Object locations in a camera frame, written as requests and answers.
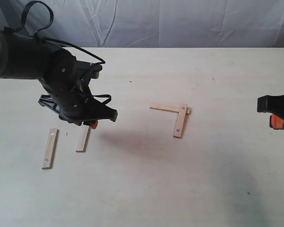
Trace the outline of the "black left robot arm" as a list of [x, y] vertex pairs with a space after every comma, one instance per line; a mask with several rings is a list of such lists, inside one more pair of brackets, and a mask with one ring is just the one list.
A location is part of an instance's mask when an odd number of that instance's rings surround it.
[[79, 61], [66, 49], [41, 38], [0, 30], [0, 79], [36, 79], [45, 91], [38, 103], [75, 125], [96, 127], [117, 119], [107, 106], [110, 95], [92, 95], [89, 82], [98, 79], [101, 63]]

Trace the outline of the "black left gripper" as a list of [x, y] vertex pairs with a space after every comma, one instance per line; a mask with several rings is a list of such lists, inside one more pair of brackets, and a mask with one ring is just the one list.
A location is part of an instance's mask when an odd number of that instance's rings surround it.
[[41, 95], [38, 103], [58, 114], [59, 119], [81, 126], [86, 125], [96, 129], [98, 120], [117, 119], [117, 110], [107, 106], [111, 101], [109, 94], [92, 95], [85, 85], [59, 85], [39, 81], [46, 95]]

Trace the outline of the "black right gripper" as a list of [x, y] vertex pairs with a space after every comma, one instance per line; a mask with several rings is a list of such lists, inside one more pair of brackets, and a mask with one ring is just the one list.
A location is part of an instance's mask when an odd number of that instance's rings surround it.
[[284, 130], [284, 95], [262, 96], [257, 99], [258, 113], [271, 113], [269, 120], [270, 128]]

